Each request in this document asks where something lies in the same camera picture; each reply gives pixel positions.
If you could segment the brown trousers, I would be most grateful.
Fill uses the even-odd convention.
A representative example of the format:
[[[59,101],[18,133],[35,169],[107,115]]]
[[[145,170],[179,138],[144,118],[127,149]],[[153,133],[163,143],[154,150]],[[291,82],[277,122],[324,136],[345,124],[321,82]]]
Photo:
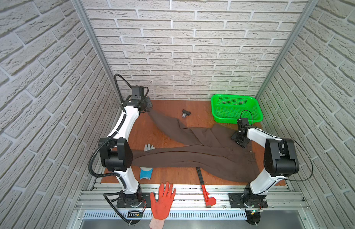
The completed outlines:
[[[153,123],[174,141],[178,148],[133,150],[132,165],[147,168],[200,167],[208,173],[233,182],[251,182],[259,174],[255,154],[234,140],[234,130],[214,124],[211,128],[187,127],[179,119],[150,109]]]

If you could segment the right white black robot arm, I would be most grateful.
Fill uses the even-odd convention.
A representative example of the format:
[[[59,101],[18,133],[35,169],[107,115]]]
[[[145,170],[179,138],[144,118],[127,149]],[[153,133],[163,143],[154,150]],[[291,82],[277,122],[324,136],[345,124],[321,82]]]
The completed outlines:
[[[246,187],[242,199],[264,199],[279,181],[298,173],[300,166],[292,139],[279,138],[255,127],[242,127],[231,136],[242,148],[253,141],[264,147],[264,169]]]

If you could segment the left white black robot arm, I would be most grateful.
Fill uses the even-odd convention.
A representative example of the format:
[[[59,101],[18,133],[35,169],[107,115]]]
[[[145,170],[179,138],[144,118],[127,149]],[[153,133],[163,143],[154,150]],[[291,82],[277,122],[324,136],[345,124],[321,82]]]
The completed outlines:
[[[122,198],[131,199],[140,203],[142,201],[142,191],[139,182],[135,179],[131,169],[133,152],[128,144],[128,138],[132,127],[142,112],[146,112],[153,105],[147,96],[141,100],[129,100],[122,105],[122,115],[112,132],[110,138],[99,140],[100,159],[104,168],[117,177],[122,186]]]

